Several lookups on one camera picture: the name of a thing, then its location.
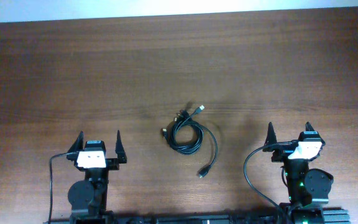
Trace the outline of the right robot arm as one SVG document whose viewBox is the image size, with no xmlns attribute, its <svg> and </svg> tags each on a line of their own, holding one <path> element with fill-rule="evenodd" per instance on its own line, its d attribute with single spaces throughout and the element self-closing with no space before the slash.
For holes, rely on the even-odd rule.
<svg viewBox="0 0 358 224">
<path fill-rule="evenodd" d="M 321 207 L 329 202 L 333 176 L 321 169 L 309 168 L 309 163 L 319 157 L 325 141 L 307 122 L 298 139 L 278 142 L 273 124 L 268 124 L 265 152 L 271 152 L 272 162 L 283 164 L 282 175 L 286 180 L 289 204 L 282 207 L 292 223 L 323 223 Z"/>
</svg>

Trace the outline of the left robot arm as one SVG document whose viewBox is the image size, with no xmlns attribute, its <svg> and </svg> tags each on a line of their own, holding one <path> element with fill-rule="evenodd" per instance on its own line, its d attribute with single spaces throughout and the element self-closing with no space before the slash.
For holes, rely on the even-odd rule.
<svg viewBox="0 0 358 224">
<path fill-rule="evenodd" d="M 83 132 L 69 148 L 67 159 L 85 173 L 84 179 L 75 182 L 68 191 L 70 223 L 114 223 L 114 214 L 106 204 L 109 172 L 119 170 L 127 162 L 120 132 L 117 132 L 115 153 L 115 158 L 107 158 L 104 141 L 85 141 Z"/>
</svg>

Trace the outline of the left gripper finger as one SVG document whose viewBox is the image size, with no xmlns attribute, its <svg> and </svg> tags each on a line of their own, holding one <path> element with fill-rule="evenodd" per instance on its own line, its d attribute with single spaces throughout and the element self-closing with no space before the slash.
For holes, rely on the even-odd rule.
<svg viewBox="0 0 358 224">
<path fill-rule="evenodd" d="M 84 140 L 84 133 L 83 131 L 80 131 L 75 142 L 71 145 L 71 147 L 67 151 L 68 160 L 77 160 L 79 152 L 83 150 L 83 140 Z"/>
<path fill-rule="evenodd" d="M 117 140 L 116 140 L 116 148 L 115 152 L 117 154 L 118 163 L 126 164 L 127 163 L 127 156 L 124 150 L 124 146 L 122 144 L 120 130 L 117 131 Z"/>
</svg>

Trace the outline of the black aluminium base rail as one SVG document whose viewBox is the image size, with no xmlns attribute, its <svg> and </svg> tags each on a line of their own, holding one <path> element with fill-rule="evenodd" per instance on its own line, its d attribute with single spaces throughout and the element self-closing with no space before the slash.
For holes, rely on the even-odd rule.
<svg viewBox="0 0 358 224">
<path fill-rule="evenodd" d="M 347 210 L 312 209 L 294 210 L 290 218 L 269 212 L 244 212 L 208 215 L 178 215 L 178 216 L 123 216 L 108 219 L 112 224 L 250 224 L 250 223 L 294 223 L 294 224 L 351 224 Z"/>
</svg>

